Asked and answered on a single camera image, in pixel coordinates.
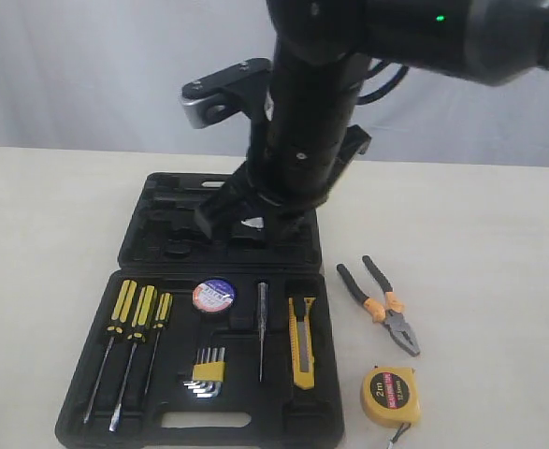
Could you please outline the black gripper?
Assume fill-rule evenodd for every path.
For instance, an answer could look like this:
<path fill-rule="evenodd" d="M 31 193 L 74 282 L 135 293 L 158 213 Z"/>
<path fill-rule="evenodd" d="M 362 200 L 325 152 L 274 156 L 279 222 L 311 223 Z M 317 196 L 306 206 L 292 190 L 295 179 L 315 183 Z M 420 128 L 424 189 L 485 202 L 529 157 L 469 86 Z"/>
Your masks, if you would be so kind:
<path fill-rule="evenodd" d="M 327 201 L 329 192 L 357 155 L 368 150 L 371 136 L 360 126 L 346 129 L 330 150 L 307 153 L 297 146 L 275 152 L 266 143 L 253 145 L 244 162 L 195 210 L 195 223 L 210 239 L 225 239 L 232 227 L 260 216 L 266 237 L 286 239 L 305 216 Z"/>

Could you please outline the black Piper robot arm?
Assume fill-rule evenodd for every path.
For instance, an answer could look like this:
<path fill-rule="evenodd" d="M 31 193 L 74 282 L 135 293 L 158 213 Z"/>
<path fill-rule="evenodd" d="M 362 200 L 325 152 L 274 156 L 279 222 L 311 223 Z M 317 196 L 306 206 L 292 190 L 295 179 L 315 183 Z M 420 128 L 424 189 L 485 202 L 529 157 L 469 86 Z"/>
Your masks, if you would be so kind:
<path fill-rule="evenodd" d="M 272 59 L 186 84 L 189 120 L 251 123 L 242 165 L 195 212 L 210 238 L 260 217 L 283 236 L 324 204 L 370 137 L 352 124 L 373 60 L 484 85 L 549 70 L 549 1 L 270 1 Z"/>

